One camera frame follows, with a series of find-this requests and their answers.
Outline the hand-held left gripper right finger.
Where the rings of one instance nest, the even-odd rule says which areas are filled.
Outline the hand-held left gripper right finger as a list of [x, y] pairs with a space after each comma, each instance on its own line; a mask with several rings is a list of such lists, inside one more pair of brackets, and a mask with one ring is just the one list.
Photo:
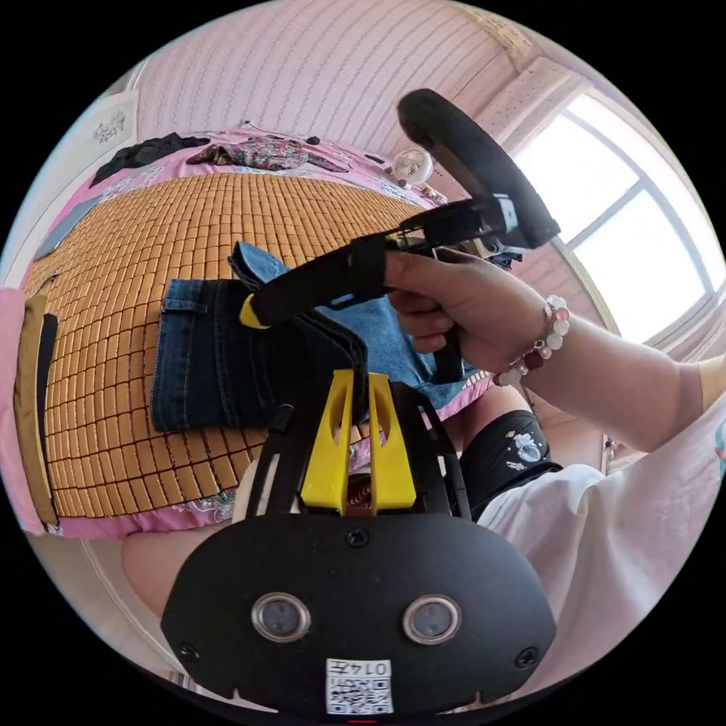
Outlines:
[[373, 509], [411, 509], [417, 494], [389, 378], [370, 374], [369, 449]]

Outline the person's right hand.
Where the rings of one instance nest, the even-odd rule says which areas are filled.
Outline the person's right hand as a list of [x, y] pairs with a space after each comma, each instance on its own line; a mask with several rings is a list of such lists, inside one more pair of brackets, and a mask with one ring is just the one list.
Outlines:
[[438, 352], [454, 334], [466, 363], [507, 383], [528, 355], [560, 347], [569, 326], [559, 300], [547, 302], [512, 274], [453, 250], [439, 259], [388, 252], [384, 283], [418, 352]]

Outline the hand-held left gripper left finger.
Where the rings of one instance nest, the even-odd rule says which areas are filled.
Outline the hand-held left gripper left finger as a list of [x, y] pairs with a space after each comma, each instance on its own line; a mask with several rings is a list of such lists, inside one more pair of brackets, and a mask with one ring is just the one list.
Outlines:
[[352, 400], [351, 369], [333, 374], [312, 446], [300, 496], [307, 508], [344, 509], [349, 476]]

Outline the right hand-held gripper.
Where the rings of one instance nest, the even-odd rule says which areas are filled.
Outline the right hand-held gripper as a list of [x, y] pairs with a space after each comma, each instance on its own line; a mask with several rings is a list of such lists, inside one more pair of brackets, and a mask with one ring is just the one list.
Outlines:
[[239, 322], [269, 330], [320, 306], [342, 310], [384, 297], [386, 255], [403, 252], [435, 258], [436, 250], [510, 231], [510, 198], [480, 196], [425, 210], [398, 227], [367, 234], [264, 284], [250, 294]]

